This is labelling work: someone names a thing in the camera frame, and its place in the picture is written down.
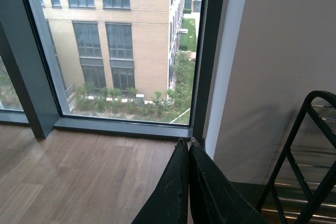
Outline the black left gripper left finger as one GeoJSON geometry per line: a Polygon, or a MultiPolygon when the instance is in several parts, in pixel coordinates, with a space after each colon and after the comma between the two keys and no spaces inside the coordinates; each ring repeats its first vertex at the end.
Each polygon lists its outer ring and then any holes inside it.
{"type": "Polygon", "coordinates": [[[189,155],[179,140],[154,190],[133,223],[187,223],[189,155]]]}

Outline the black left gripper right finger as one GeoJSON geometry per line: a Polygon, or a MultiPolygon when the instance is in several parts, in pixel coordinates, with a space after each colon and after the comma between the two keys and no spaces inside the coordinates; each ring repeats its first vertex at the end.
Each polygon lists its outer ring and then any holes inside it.
{"type": "Polygon", "coordinates": [[[190,204],[194,223],[267,223],[235,189],[195,138],[189,149],[190,204]]]}

